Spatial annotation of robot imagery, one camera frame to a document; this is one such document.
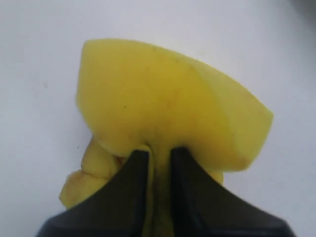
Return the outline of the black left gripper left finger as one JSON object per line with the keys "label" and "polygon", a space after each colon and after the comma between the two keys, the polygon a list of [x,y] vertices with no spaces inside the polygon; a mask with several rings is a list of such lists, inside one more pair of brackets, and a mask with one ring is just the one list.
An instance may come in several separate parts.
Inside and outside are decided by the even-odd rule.
{"label": "black left gripper left finger", "polygon": [[134,151],[100,190],[49,218],[39,237],[140,237],[145,221],[149,154]]}

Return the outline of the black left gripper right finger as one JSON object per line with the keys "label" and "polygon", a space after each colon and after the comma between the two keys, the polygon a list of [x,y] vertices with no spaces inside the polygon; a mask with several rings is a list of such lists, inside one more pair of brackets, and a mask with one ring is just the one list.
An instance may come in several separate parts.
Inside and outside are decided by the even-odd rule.
{"label": "black left gripper right finger", "polygon": [[293,237],[286,221],[232,194],[184,148],[171,151],[171,213],[176,237]]}

